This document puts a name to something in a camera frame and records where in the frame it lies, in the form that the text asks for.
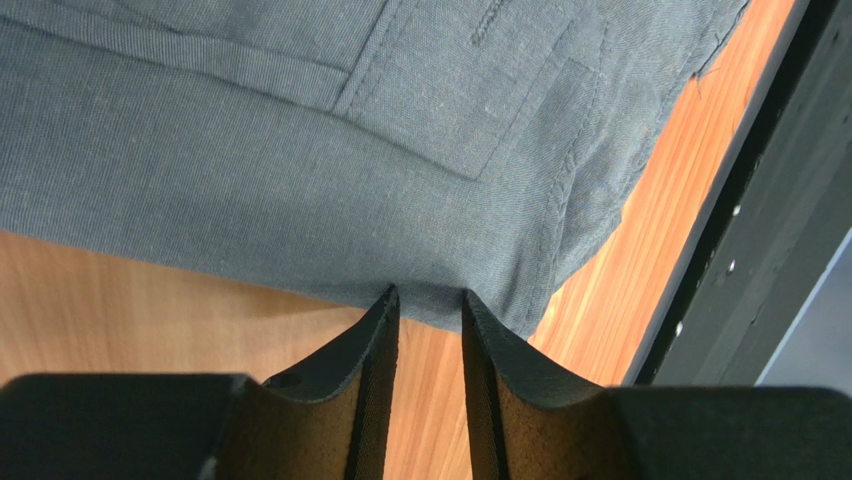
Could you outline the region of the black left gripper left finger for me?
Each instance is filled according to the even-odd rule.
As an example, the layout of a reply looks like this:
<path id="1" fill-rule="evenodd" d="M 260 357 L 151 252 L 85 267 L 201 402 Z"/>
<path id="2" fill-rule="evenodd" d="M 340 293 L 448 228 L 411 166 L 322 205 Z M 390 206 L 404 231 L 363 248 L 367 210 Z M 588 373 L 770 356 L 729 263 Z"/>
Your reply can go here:
<path id="1" fill-rule="evenodd" d="M 1 389 L 5 479 L 379 479 L 399 297 L 291 367 L 246 374 L 40 373 Z"/>

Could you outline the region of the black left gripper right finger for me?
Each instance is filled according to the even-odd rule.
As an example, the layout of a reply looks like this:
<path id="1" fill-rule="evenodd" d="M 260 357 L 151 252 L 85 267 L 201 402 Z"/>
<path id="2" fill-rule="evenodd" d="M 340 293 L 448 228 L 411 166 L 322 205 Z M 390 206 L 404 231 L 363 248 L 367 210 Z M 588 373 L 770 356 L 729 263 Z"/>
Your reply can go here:
<path id="1" fill-rule="evenodd" d="M 809 387 L 603 387 L 472 291 L 462 353 L 477 479 L 847 479 L 851 401 Z"/>

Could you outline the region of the grey long sleeve shirt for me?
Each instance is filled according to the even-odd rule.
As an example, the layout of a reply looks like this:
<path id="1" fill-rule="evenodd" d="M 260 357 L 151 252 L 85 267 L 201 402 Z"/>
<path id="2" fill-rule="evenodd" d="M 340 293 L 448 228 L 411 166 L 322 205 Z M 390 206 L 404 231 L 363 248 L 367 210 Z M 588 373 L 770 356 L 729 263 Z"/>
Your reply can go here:
<path id="1" fill-rule="evenodd" d="M 745 1 L 5 1 L 1 226 L 529 337 Z"/>

